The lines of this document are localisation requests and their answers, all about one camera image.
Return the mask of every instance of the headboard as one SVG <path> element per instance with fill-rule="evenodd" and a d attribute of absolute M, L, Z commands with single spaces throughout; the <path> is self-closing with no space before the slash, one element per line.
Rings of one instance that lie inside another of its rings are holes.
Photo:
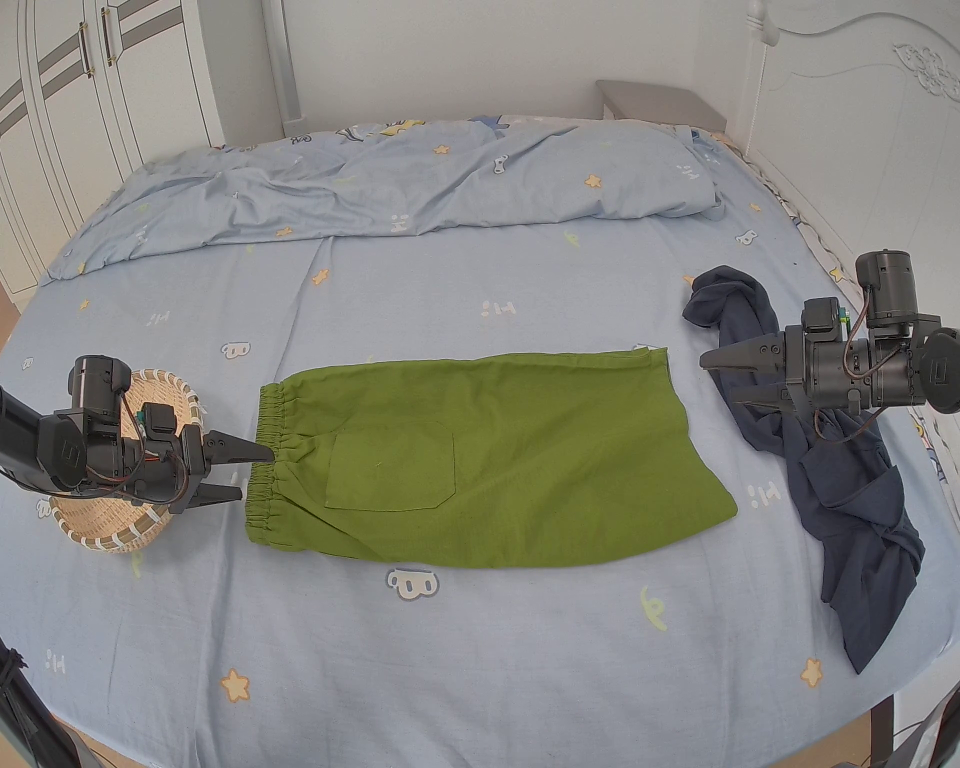
<path fill-rule="evenodd" d="M 750 0 L 748 26 L 732 139 L 850 277 L 909 251 L 921 311 L 960 326 L 960 3 Z"/>

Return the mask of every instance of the gray stripe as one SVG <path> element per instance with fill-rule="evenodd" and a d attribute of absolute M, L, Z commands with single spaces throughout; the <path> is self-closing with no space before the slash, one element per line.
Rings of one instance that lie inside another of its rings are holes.
<path fill-rule="evenodd" d="M 123 21 L 131 13 L 143 11 L 147 6 L 152 6 L 156 0 L 127 0 L 117 6 L 117 17 Z"/>
<path fill-rule="evenodd" d="M 79 61 L 74 61 L 70 66 L 60 72 L 57 77 L 51 78 L 50 82 L 43 87 L 43 98 L 49 99 L 65 85 L 73 83 L 83 73 L 84 66 Z"/>
<path fill-rule="evenodd" d="M 13 126 L 15 126 L 21 118 L 27 116 L 27 103 L 24 102 L 19 107 L 17 107 L 13 112 L 7 115 L 3 120 L 0 120 L 0 136 L 9 131 Z"/>
<path fill-rule="evenodd" d="M 159 35 L 161 32 L 182 23 L 183 11 L 180 7 L 173 8 L 167 13 L 154 16 L 150 21 L 144 21 L 139 27 L 133 27 L 129 32 L 120 35 L 120 40 L 123 42 L 126 51 L 128 48 L 133 48 L 138 42 L 143 42 L 148 37 Z"/>
<path fill-rule="evenodd" d="M 74 33 L 40 60 L 40 74 L 42 75 L 44 72 L 50 69 L 50 67 L 60 61 L 60 59 L 67 54 L 73 53 L 79 47 L 80 37 L 77 35 L 77 33 Z"/>
<path fill-rule="evenodd" d="M 13 101 L 13 99 L 15 99 L 21 93 L 23 93 L 23 81 L 18 80 L 16 83 L 7 88 L 3 95 L 0 96 L 0 109 L 3 109 L 3 107 Z"/>

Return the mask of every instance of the woven bamboo basket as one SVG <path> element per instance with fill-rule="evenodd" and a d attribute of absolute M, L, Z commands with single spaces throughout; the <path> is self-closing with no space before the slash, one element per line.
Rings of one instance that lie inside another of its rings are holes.
<path fill-rule="evenodd" d="M 136 413 L 145 402 L 174 407 L 178 427 L 197 424 L 203 429 L 200 400 L 179 376 L 167 371 L 134 371 L 127 402 Z M 120 426 L 126 438 L 138 438 L 127 409 L 120 409 Z M 50 509 L 63 533 L 94 552 L 133 552 L 153 541 L 170 522 L 166 505 L 134 507 L 121 498 L 74 499 L 51 496 Z"/>

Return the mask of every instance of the nightstand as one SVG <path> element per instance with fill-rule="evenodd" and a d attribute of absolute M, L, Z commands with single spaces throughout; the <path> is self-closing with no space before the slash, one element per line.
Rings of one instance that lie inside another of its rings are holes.
<path fill-rule="evenodd" d="M 727 118 L 685 88 L 620 80 L 598 80 L 605 120 L 646 120 L 712 132 L 727 129 Z"/>

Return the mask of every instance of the crumpled navy garment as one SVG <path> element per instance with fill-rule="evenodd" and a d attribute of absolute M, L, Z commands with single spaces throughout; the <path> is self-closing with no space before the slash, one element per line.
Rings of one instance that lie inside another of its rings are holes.
<path fill-rule="evenodd" d="M 719 326 L 720 347 L 780 331 L 763 286 L 727 266 L 693 281 L 684 317 L 700 327 Z M 860 437 L 830 444 L 795 416 L 731 403 L 732 387 L 771 384 L 775 376 L 710 374 L 747 442 L 786 461 L 801 523 L 824 545 L 820 597 L 840 617 L 844 647 L 859 674 L 890 634 L 924 558 L 924 544 L 904 508 L 900 471 L 891 466 L 879 427 L 874 422 Z M 869 417 L 841 410 L 820 416 L 828 440 L 852 434 Z"/>

